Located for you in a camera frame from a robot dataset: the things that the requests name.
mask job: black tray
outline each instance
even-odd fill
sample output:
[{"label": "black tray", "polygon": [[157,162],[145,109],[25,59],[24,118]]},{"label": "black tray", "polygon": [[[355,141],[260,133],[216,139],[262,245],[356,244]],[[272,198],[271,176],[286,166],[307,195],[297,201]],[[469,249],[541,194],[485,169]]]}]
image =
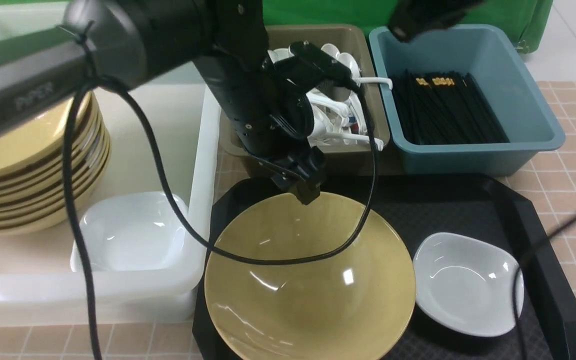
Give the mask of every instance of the black tray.
[{"label": "black tray", "polygon": [[[367,177],[332,177],[322,191],[364,203],[369,186]],[[265,178],[250,178],[235,185],[212,208],[210,242],[214,244],[238,214],[277,194],[277,188]],[[440,231],[483,240],[515,258],[545,234],[530,200],[484,175],[382,176],[373,210],[397,230],[411,256],[423,239]],[[576,298],[550,246],[524,269],[524,282],[521,326],[530,359],[576,359]],[[241,360],[213,326],[203,278],[192,333],[204,360]],[[443,328],[415,309],[405,334],[383,360],[519,358],[514,330],[494,340],[467,337]]]}]

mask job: white floor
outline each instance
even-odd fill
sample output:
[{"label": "white floor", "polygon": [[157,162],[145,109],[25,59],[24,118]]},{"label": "white floor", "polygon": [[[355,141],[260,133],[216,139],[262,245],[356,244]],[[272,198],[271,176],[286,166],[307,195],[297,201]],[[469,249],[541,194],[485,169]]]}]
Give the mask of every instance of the white floor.
[{"label": "white floor", "polygon": [[541,45],[525,61],[535,80],[576,81],[576,0],[554,0]]}]

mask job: brown plastic bin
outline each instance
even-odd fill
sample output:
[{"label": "brown plastic bin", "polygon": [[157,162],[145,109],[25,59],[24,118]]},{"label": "brown plastic bin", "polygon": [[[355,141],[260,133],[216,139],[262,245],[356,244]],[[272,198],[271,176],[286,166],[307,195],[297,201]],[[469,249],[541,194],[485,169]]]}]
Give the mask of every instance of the brown plastic bin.
[{"label": "brown plastic bin", "polygon": [[[317,46],[330,43],[336,45],[340,51],[350,53],[359,63],[361,75],[375,76],[373,60],[368,50],[366,37],[361,29],[354,25],[274,25],[266,27],[270,39],[270,48],[288,48],[296,41],[309,41]],[[365,91],[368,111],[374,121],[375,137],[384,144],[391,140],[391,132],[384,111],[384,103],[378,84],[362,85]],[[335,100],[342,101],[348,98],[348,91],[339,89],[334,92]],[[268,176],[266,170],[246,153],[242,142],[237,137],[230,120],[221,112],[219,126],[219,144],[223,150],[242,160],[243,165],[251,177]],[[370,146],[361,145],[330,145],[320,146],[326,155],[326,169],[330,175],[355,175],[370,161]]]}]

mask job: blue plastic bin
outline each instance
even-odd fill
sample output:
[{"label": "blue plastic bin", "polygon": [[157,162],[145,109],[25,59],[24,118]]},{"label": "blue plastic bin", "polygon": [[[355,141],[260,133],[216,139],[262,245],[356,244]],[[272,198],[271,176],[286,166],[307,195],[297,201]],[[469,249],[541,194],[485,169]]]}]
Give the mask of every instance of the blue plastic bin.
[{"label": "blue plastic bin", "polygon": [[489,25],[458,25],[400,43],[386,27],[369,35],[377,76],[457,71],[471,73],[510,143],[416,145],[402,132],[393,93],[381,85],[392,133],[407,174],[515,173],[540,151],[557,150],[566,136],[508,37]]}]

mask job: chopsticks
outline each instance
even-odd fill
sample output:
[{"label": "chopsticks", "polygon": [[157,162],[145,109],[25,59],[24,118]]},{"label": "chopsticks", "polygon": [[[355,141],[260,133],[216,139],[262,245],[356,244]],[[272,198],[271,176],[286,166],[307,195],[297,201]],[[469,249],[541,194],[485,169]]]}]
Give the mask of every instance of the chopsticks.
[{"label": "chopsticks", "polygon": [[470,73],[395,77],[392,94],[402,132],[416,145],[495,144],[506,133]]}]

